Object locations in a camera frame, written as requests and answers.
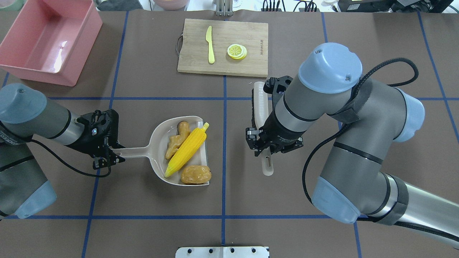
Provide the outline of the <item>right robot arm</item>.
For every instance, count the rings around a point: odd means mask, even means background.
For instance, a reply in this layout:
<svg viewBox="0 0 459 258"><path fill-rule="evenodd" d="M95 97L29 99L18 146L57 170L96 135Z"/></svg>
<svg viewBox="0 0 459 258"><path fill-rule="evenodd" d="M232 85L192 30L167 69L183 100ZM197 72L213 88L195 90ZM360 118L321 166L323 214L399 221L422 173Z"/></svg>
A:
<svg viewBox="0 0 459 258"><path fill-rule="evenodd" d="M303 190L311 204L342 223L405 227L458 249L458 204L380 170L392 143L406 142L423 125L423 104L399 88L418 74L411 60L393 58L363 75L356 54L323 43L295 78L286 77L285 92L261 127L246 129L246 141L255 156L266 149L287 153L327 114L342 127L305 162Z"/></svg>

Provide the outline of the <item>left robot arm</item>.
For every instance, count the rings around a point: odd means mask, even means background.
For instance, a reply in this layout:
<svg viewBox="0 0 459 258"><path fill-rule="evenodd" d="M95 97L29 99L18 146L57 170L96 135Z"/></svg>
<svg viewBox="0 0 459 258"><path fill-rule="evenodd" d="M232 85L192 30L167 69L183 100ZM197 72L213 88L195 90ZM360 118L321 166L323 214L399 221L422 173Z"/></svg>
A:
<svg viewBox="0 0 459 258"><path fill-rule="evenodd" d="M119 115L113 110L95 110L78 115L47 98L39 90L20 83L4 86L0 93L1 218L20 219L35 215L56 201L56 192L29 148L41 146L67 168L88 177L104 178L111 167L125 161L114 149L118 142ZM108 168L97 175L74 168L35 136L93 158L93 169Z"/></svg>

